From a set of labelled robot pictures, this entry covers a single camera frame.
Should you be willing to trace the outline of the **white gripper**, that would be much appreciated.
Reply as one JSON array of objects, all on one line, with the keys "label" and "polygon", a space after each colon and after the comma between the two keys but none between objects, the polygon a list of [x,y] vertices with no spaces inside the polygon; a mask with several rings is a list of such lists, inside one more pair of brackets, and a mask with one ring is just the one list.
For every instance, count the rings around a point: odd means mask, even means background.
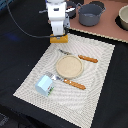
[{"label": "white gripper", "polygon": [[65,0],[47,0],[46,8],[53,35],[62,35],[64,29],[70,27],[69,15],[66,13],[67,3]]}]

